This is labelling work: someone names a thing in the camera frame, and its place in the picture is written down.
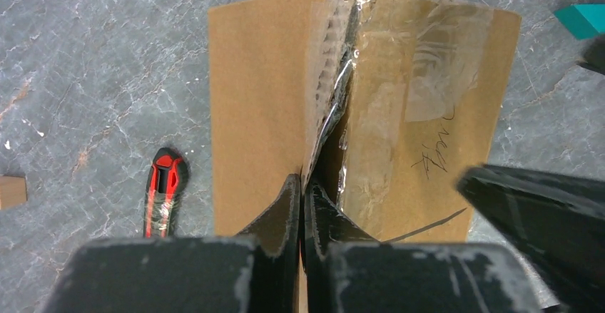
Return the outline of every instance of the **teal object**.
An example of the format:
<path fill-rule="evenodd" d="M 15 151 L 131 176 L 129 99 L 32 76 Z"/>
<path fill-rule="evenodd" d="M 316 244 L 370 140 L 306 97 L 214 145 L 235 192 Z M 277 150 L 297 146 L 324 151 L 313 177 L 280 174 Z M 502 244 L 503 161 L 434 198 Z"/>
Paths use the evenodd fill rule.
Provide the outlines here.
<path fill-rule="evenodd" d="M 605 34 L 605 4 L 576 4 L 554 12 L 576 39 Z"/>

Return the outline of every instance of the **black marker line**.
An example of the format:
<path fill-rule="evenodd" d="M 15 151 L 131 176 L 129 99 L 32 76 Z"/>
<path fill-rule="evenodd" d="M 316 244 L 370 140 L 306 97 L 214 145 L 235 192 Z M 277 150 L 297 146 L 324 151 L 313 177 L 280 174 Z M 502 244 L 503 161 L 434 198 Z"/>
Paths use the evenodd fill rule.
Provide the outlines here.
<path fill-rule="evenodd" d="M 409 238 L 411 236 L 418 235 L 419 233 L 422 233 L 424 231 L 431 230 L 433 227 L 437 227 L 439 225 L 443 225 L 446 222 L 449 222 L 450 220 L 456 218 L 457 216 L 461 215 L 465 210 L 467 210 L 467 207 L 461 209 L 460 211 L 455 212 L 453 215 L 450 215 L 449 217 L 446 217 L 444 219 L 441 219 L 441 220 L 438 220 L 436 222 L 433 222 L 432 224 L 428 224 L 427 226 L 421 227 L 418 230 L 408 232 L 408 233 L 406 233 L 403 236 L 395 237 L 395 238 L 393 238 L 391 240 L 385 240 L 383 243 L 399 242 L 400 240 L 404 240 L 404 239 Z"/>

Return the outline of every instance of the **brown block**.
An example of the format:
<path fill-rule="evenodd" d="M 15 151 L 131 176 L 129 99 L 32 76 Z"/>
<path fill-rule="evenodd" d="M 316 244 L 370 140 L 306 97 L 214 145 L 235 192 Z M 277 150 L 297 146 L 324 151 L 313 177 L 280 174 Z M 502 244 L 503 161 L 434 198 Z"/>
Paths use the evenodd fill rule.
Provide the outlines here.
<path fill-rule="evenodd" d="M 25 178 L 0 176 L 0 210 L 17 206 L 26 201 Z"/>

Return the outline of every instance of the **cardboard box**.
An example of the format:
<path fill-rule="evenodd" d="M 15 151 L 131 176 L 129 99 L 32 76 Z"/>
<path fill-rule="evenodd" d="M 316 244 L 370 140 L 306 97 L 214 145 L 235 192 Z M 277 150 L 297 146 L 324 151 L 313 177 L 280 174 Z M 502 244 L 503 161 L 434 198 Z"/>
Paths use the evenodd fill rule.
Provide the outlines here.
<path fill-rule="evenodd" d="M 512 65 L 519 16 L 456 0 L 440 1 L 447 4 L 437 11 L 434 0 L 374 2 L 376 18 L 373 26 L 365 27 L 369 29 L 366 32 L 374 29 L 374 33 L 363 36 L 363 31 L 357 32 L 356 44 L 364 50 L 351 83 L 350 109 L 339 125 L 342 132 L 348 124 L 346 153 L 339 154 L 333 139 L 325 146 L 332 148 L 333 153 L 327 154 L 334 156 L 322 164 L 334 183 L 343 162 L 339 155 L 350 163 L 349 188 L 369 183 L 359 180 L 361 175 L 356 180 L 355 172 L 363 174 L 369 169 L 365 174 L 372 174 L 381 165 L 389 165 L 388 180 L 378 186 L 387 188 L 381 200 L 368 206 L 363 194 L 371 191 L 362 186 L 357 194 L 351 192 L 342 206 L 380 240 L 466 239 L 472 209 L 455 192 L 453 183 L 462 169 L 487 159 Z M 208 12 L 213 202 L 218 235 L 239 232 L 275 199 L 286 175 L 301 172 L 305 164 L 305 89 L 312 68 L 309 63 L 316 62 L 309 54 L 309 39 L 317 31 L 313 17 L 322 3 L 324 0 L 250 0 Z M 484 36 L 479 44 L 473 40 L 479 28 L 474 29 L 471 21 L 456 21 L 457 16 L 468 16 L 469 10 L 474 14 L 484 10 L 480 16 L 490 15 L 487 23 L 478 25 L 486 29 L 479 35 L 479 39 Z M 402 18 L 400 26 L 387 23 L 390 34 L 410 27 L 414 33 L 396 40 L 392 34 L 379 34 L 385 31 L 378 18 L 380 12 L 382 19 L 388 20 L 394 12 Z M 437 19 L 431 21 L 431 15 Z M 451 96 L 439 102 L 439 96 L 425 95 L 422 87 L 415 87 L 415 78 L 422 75 L 417 72 L 422 69 L 415 68 L 414 57 L 419 45 L 443 37 L 442 32 L 430 30 L 441 20 L 453 26 L 461 23 L 448 37 L 450 46 L 465 43 L 472 47 L 457 49 L 449 60 L 466 61 L 474 70 L 468 73 L 468 68 L 451 63 L 452 80 L 441 90 Z M 428 33 L 417 38 L 422 31 Z M 387 54 L 385 46 L 390 48 Z M 469 74 L 472 82 L 464 83 Z M 376 84 L 375 79 L 381 76 L 393 85 L 355 85 Z M 381 104 L 373 106 L 376 98 Z M 384 105 L 390 101 L 393 105 Z M 368 115 L 374 115 L 373 121 L 388 115 L 388 124 L 381 128 L 386 133 L 373 135 L 372 129 L 363 130 L 360 124 Z M 376 148 L 385 144 L 389 145 L 386 152 Z M 355 170 L 359 164 L 369 168 Z"/>
<path fill-rule="evenodd" d="M 0 176 L 0 210 L 17 206 L 27 201 L 24 178 Z"/>

